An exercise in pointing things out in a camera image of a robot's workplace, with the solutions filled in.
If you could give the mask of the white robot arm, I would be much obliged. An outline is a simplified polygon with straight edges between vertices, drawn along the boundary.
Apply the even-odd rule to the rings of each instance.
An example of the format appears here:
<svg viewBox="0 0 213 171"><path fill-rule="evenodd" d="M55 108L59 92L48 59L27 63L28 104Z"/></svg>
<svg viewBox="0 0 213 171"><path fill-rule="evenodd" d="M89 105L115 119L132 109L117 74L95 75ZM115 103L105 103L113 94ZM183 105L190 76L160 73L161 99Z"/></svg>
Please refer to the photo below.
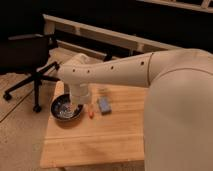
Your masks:
<svg viewBox="0 0 213 171"><path fill-rule="evenodd" d="M79 53L58 76L77 104L89 101L90 83L146 87L145 171L213 171L212 53L175 49L95 64Z"/></svg>

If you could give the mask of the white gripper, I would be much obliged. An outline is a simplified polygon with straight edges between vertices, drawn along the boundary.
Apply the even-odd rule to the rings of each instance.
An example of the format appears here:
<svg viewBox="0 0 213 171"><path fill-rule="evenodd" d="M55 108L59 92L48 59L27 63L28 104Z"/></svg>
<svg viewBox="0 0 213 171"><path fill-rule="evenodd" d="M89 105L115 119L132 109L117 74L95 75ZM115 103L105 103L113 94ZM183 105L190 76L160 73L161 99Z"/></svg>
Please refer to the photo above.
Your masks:
<svg viewBox="0 0 213 171"><path fill-rule="evenodd" d="M74 104L87 104L90 102L90 90L87 84L70 86L71 102Z"/></svg>

